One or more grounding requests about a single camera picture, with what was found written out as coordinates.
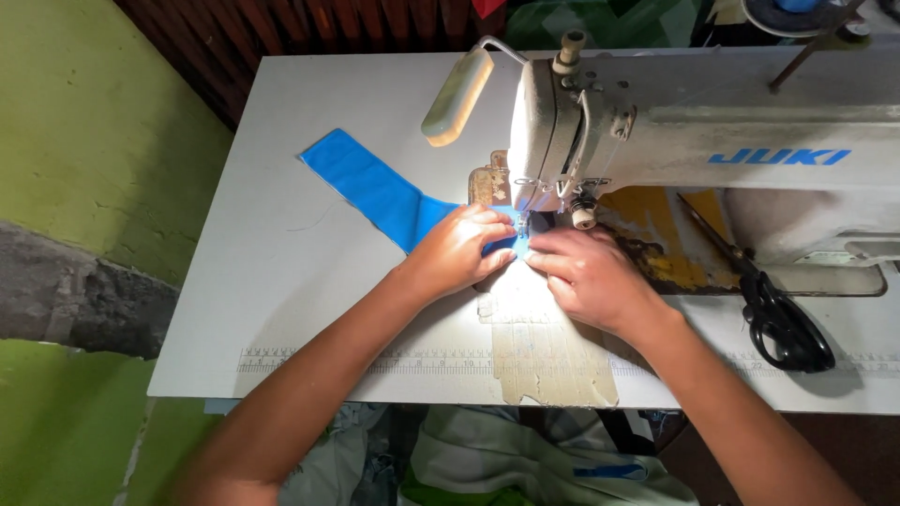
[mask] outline wall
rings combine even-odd
[[[180,285],[231,138],[113,0],[0,1],[0,221]],[[152,368],[0,339],[0,505],[169,503],[218,418]]]
[[[231,139],[112,0],[0,4],[0,220],[180,285]]]

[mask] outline blue fabric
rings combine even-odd
[[[407,253],[459,205],[422,194],[340,129],[303,151],[300,160]],[[516,223],[518,212],[512,206],[494,209],[509,215]],[[497,241],[488,245],[484,253],[497,248],[513,248],[521,258],[528,250],[527,238]]]

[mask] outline sewing machine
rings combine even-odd
[[[506,168],[525,216],[568,213],[586,230],[625,186],[727,188],[734,240],[787,290],[883,291],[866,267],[900,259],[896,48],[816,52],[775,93],[789,60],[768,48],[581,58],[583,43],[569,32],[554,59],[522,67]],[[454,67],[422,125],[432,144],[462,129],[484,58],[476,47]]]

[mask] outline left hand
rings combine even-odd
[[[397,266],[397,275],[425,303],[478,283],[516,257],[510,248],[486,257],[482,250],[491,242],[516,235],[512,219],[486,205],[461,205],[446,216]]]

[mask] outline black scissors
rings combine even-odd
[[[834,368],[832,349],[806,313],[776,288],[769,276],[756,268],[740,248],[725,242],[681,194],[678,198],[741,276],[741,294],[747,302],[743,308],[743,318],[750,323],[753,346],[766,362],[783,371],[804,373],[819,373]],[[778,358],[766,349],[763,336],[775,341],[775,355]]]

